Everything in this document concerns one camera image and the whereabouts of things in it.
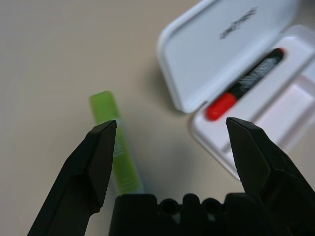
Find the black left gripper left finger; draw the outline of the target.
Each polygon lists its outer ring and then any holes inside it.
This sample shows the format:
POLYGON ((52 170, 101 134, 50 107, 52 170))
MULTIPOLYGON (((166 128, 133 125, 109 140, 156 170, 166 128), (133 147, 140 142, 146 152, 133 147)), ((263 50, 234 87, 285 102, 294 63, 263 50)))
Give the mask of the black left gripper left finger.
POLYGON ((31 229, 30 236, 83 236, 100 212, 111 176, 117 123, 92 128, 67 158, 31 229))

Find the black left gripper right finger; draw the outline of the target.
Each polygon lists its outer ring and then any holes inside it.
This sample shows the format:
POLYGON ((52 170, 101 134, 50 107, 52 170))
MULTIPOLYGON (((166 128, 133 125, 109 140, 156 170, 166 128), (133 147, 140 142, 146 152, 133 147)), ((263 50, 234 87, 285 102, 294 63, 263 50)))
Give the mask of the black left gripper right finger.
POLYGON ((228 117, 226 126, 244 191, 258 197, 283 236, 313 236, 315 192, 288 155, 249 121, 228 117))

